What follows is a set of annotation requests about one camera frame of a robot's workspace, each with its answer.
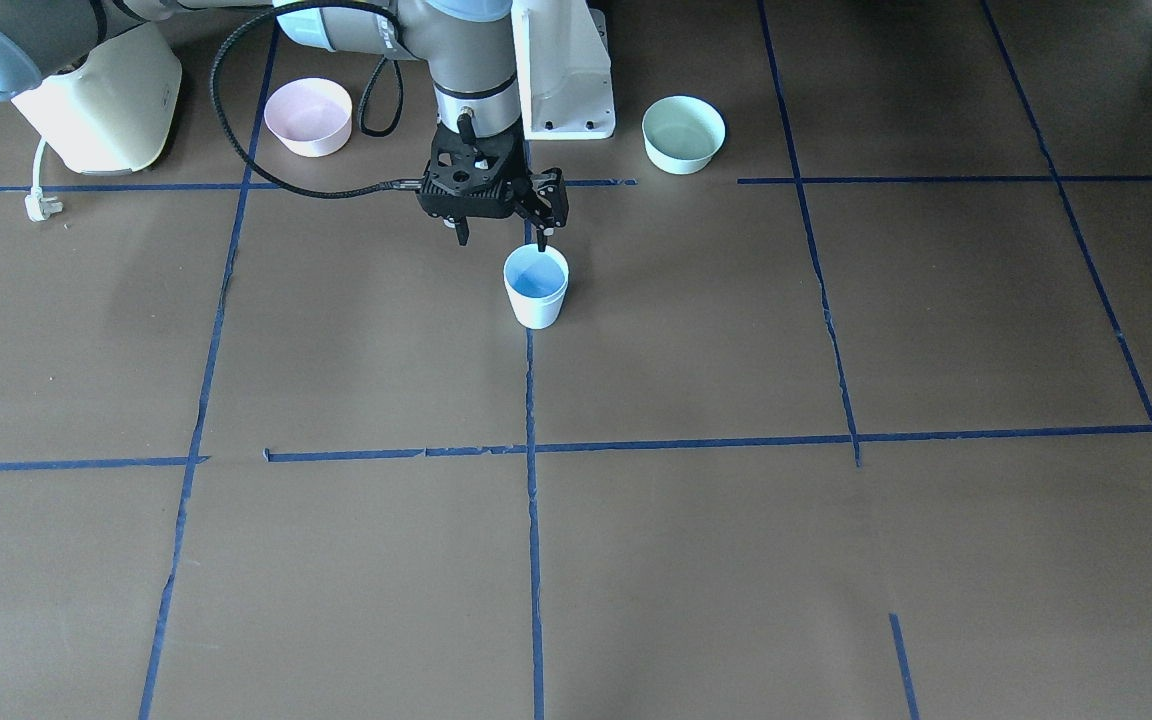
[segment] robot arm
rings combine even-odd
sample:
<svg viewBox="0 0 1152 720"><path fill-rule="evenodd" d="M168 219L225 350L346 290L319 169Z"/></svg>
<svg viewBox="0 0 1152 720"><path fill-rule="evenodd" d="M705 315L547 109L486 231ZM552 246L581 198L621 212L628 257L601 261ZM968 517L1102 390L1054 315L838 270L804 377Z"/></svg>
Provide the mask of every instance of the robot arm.
<svg viewBox="0 0 1152 720"><path fill-rule="evenodd" d="M416 183L402 188L417 192L420 209L430 217L456 228L461 245L467 242L468 218L524 217L535 225L541 249L554 228L566 223L562 172L554 168L532 176L526 167L511 0L270 3L273 8L248 24L278 18L285 32L303 45L429 63L440 123L419 188ZM0 101L37 88L52 73L76 63L127 29L179 13L240 5L251 6L252 0L191 0L187 5L175 0L0 0ZM268 177L237 143L236 150Z"/></svg>

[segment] brown floor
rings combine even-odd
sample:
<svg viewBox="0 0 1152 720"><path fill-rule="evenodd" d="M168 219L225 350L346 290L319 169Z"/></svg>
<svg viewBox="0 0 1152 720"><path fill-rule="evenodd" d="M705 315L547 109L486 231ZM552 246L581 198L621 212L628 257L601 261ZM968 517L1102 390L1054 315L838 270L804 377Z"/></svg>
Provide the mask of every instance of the brown floor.
<svg viewBox="0 0 1152 720"><path fill-rule="evenodd" d="M1152 719L1152 3L766 5L612 6L616 136L531 149L579 181L536 333L521 222L247 176L223 33L46 223L0 104L0 717ZM244 137L266 58L374 61L268 50ZM419 174L406 81L393 138L259 159ZM695 176L667 94L727 120Z"/></svg>

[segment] white cord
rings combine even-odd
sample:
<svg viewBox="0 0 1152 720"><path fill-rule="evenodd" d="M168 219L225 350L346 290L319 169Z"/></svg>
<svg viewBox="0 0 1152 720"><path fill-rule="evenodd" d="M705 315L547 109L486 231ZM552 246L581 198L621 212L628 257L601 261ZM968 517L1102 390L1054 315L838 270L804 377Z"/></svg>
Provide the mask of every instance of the white cord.
<svg viewBox="0 0 1152 720"><path fill-rule="evenodd" d="M38 150L33 152L33 183L24 197L24 214L37 223L65 210L65 203L58 197L41 196L41 151L46 149L47 138L38 138Z"/></svg>

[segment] cup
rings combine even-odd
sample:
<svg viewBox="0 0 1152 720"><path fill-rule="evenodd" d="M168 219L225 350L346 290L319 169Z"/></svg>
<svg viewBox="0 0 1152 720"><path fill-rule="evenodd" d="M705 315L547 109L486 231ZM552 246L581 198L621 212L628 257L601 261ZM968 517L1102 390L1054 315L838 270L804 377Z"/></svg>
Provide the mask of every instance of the cup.
<svg viewBox="0 0 1152 720"><path fill-rule="evenodd" d="M301 78L265 103L265 127L297 156L321 158L340 150L353 130L349 91L325 78Z"/></svg>
<svg viewBox="0 0 1152 720"><path fill-rule="evenodd" d="M687 176L708 165L726 138L722 115L699 97L665 97L643 115L647 158L655 167L676 176Z"/></svg>
<svg viewBox="0 0 1152 720"><path fill-rule="evenodd" d="M523 245L509 253L503 262L503 288L522 327L539 331L554 324L568 279L567 259L553 245L544 252L537 245Z"/></svg>

